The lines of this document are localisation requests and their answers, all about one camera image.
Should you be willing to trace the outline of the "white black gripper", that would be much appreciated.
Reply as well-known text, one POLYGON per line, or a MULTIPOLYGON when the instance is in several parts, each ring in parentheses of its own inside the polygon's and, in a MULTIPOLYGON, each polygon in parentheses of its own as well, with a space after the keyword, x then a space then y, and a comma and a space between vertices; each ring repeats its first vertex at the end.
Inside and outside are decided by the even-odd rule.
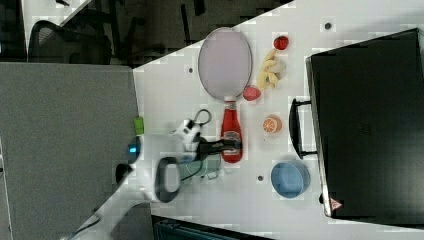
MULTIPOLYGON (((201 137, 201 124, 192 119, 185 119, 175 130, 171 132, 172 135, 178 137, 183 146, 182 161, 203 161, 203 156, 199 151, 200 142, 203 140, 201 137)), ((240 147, 241 142, 237 140, 221 139, 218 141, 208 142, 212 147, 240 147)), ((207 151, 208 155, 238 155, 240 149, 210 149, 207 151)))

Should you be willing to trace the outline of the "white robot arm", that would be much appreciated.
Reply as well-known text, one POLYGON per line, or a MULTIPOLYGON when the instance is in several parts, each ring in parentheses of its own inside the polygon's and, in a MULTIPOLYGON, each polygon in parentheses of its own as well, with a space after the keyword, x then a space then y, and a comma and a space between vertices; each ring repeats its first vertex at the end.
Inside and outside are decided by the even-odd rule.
POLYGON ((168 134, 140 135, 139 155, 118 188, 78 230, 62 240, 112 240, 114 228, 134 206, 169 203, 178 196, 185 181, 182 165, 242 148, 239 137, 208 141, 201 131, 200 123, 186 119, 168 134))

